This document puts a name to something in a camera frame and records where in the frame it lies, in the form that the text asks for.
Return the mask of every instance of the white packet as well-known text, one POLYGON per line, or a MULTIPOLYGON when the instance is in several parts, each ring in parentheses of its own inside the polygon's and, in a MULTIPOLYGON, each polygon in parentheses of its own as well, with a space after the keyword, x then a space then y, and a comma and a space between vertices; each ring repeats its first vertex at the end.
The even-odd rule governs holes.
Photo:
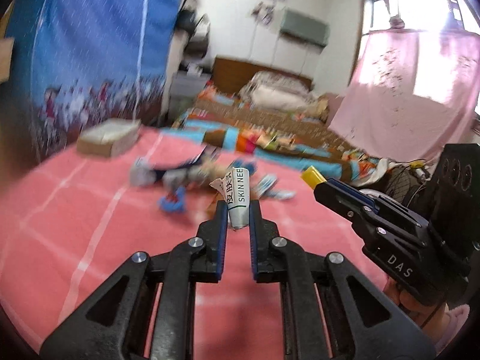
POLYGON ((223 179, 210 183, 220 192, 229 210, 234 230, 248 226, 250 217, 250 174, 245 168, 232 168, 223 179))

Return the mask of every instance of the silver bolt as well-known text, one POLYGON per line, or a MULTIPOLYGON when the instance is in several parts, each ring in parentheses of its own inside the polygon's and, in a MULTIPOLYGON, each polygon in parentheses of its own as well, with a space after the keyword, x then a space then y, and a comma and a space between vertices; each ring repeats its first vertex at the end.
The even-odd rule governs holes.
POLYGON ((147 254, 144 251, 135 252, 131 256, 131 260, 134 263, 143 263, 147 259, 147 254))
POLYGON ((275 237, 272 239, 272 244, 276 248, 282 248, 287 245, 287 240, 283 237, 275 237))
POLYGON ((203 239, 201 239, 200 237, 193 237, 188 240, 188 244, 192 248, 199 248, 203 245, 203 239))
POLYGON ((328 255, 328 259, 332 264, 342 264, 344 257, 341 253, 333 252, 328 255))

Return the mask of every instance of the tissue box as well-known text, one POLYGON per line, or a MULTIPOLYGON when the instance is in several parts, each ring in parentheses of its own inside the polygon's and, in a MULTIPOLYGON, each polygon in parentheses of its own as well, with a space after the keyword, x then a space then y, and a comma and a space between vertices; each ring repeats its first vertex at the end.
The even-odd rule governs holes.
POLYGON ((101 157, 116 157, 129 150, 138 139, 140 121, 109 119, 82 132, 77 151, 101 157))

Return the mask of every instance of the wall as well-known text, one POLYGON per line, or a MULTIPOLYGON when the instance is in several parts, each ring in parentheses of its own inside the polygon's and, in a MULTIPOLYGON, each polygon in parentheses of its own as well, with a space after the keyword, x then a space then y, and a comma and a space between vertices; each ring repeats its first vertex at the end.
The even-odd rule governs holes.
POLYGON ((320 20, 327 20, 330 0, 285 0, 277 3, 274 22, 265 27, 257 24, 251 11, 263 1, 273 0, 199 0, 199 14, 207 13, 211 20, 208 58, 216 55, 248 59, 312 77, 315 74, 320 49, 279 38, 281 10, 285 6, 320 20))
POLYGON ((314 76, 317 93, 343 95, 350 82, 353 61, 357 58, 362 0, 331 0, 328 15, 330 41, 319 58, 314 76))

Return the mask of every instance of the curtain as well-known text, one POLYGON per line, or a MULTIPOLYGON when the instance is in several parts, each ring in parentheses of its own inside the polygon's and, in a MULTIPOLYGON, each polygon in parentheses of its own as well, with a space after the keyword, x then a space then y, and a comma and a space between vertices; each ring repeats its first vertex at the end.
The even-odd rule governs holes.
POLYGON ((370 155, 433 159, 471 128, 480 91, 480 36, 371 32, 330 129, 370 155))

